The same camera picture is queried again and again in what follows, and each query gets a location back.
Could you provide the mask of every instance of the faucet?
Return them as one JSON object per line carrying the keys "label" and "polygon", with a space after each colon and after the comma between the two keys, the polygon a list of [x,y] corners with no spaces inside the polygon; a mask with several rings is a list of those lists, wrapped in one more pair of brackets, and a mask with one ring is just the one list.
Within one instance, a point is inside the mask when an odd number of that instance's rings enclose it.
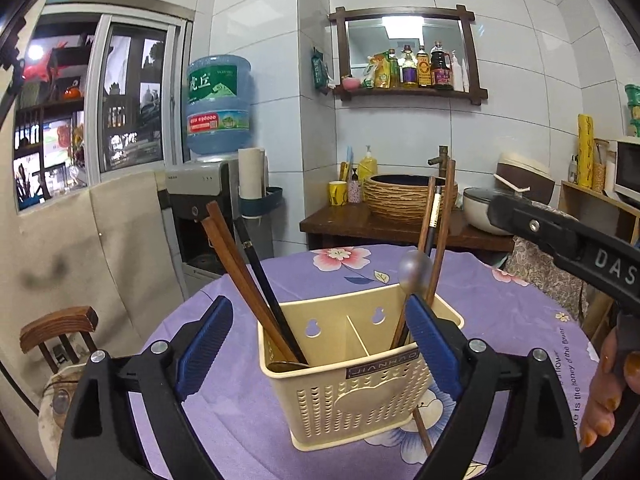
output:
{"label": "faucet", "polygon": [[438,165],[438,176],[442,178],[447,177],[447,163],[449,161],[449,147],[448,146],[440,146],[440,155],[436,158],[430,158],[427,160],[427,164],[433,166],[434,164]]}

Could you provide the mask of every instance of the silver bolt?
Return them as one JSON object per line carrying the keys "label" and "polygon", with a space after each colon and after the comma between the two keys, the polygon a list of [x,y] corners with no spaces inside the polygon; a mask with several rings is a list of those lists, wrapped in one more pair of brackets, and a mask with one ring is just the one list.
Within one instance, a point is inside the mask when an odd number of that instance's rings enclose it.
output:
{"label": "silver bolt", "polygon": [[151,345],[151,352],[153,354],[161,354],[166,352],[167,348],[169,348],[169,345],[166,341],[156,341]]}
{"label": "silver bolt", "polygon": [[104,350],[96,350],[94,353],[91,354],[91,361],[94,363],[99,363],[105,357],[107,357],[107,354],[105,354]]}
{"label": "silver bolt", "polygon": [[486,350],[486,343],[481,339],[472,339],[469,341],[469,348],[471,348],[477,354],[481,354]]}
{"label": "silver bolt", "polygon": [[547,357],[548,357],[548,356],[546,355],[546,352],[545,352],[542,348],[536,348],[536,349],[534,349],[534,351],[533,351],[533,358],[534,358],[536,361],[540,361],[540,362],[545,361]]}

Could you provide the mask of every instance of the floral tablecloth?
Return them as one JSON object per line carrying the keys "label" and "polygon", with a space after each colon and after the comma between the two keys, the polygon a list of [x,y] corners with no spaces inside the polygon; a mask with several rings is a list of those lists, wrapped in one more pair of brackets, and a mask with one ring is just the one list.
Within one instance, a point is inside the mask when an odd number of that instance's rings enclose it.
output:
{"label": "floral tablecloth", "polygon": [[[397,283],[407,248],[376,245],[318,250],[274,258],[264,269],[279,301],[307,300]],[[526,355],[547,350],[558,373],[576,427],[580,423],[597,356],[567,313],[532,285],[482,264],[468,253],[447,251],[438,294],[465,318],[467,338],[479,337],[496,351]],[[186,322],[199,319],[212,299],[228,297],[234,323],[199,393],[184,409],[203,446],[226,480],[375,480],[414,477],[426,453],[415,423],[366,441],[313,452],[296,450],[287,423],[258,366],[256,321],[228,276],[205,286],[167,317],[149,338],[170,340]],[[497,394],[468,478],[488,463],[502,421],[506,394]],[[149,463],[171,478],[140,396],[132,398]],[[434,384],[420,413],[435,443],[455,403]]]}

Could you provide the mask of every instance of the wooden mirror frame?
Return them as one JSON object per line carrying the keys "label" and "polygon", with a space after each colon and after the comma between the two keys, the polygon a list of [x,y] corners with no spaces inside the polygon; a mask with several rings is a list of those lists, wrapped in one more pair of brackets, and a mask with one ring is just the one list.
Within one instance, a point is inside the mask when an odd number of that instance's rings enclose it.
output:
{"label": "wooden mirror frame", "polygon": [[455,9],[440,9],[438,7],[373,7],[371,9],[346,10],[344,7],[336,7],[335,12],[329,14],[329,21],[336,24],[338,32],[338,63],[340,67],[338,81],[342,81],[343,77],[351,73],[347,22],[374,20],[383,16],[422,16],[441,20],[458,20],[462,26],[462,38],[465,43],[466,64],[469,72],[469,92],[440,90],[437,88],[358,88],[353,91],[347,91],[339,84],[336,85],[335,92],[340,96],[341,100],[350,101],[354,95],[424,95],[469,99],[471,104],[479,106],[483,100],[488,99],[487,90],[480,86],[476,47],[471,32],[471,22],[476,20],[476,16],[470,10],[466,10],[464,5],[458,5]]}

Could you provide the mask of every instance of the pink flower print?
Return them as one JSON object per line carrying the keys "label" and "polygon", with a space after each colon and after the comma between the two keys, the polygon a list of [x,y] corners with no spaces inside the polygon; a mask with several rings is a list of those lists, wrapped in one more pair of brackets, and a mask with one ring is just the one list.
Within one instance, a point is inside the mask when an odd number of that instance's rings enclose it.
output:
{"label": "pink flower print", "polygon": [[338,270],[345,265],[350,269],[361,269],[370,261],[365,258],[371,251],[361,247],[338,247],[333,249],[318,249],[311,251],[318,256],[314,256],[314,265],[324,272]]}
{"label": "pink flower print", "polygon": [[491,269],[492,274],[494,275],[494,278],[498,281],[498,282],[503,282],[503,283],[517,283],[520,286],[527,286],[529,285],[529,283],[525,282],[523,279],[514,276],[513,274],[509,274],[508,272],[504,272],[503,270],[500,269],[494,269],[492,267]]}

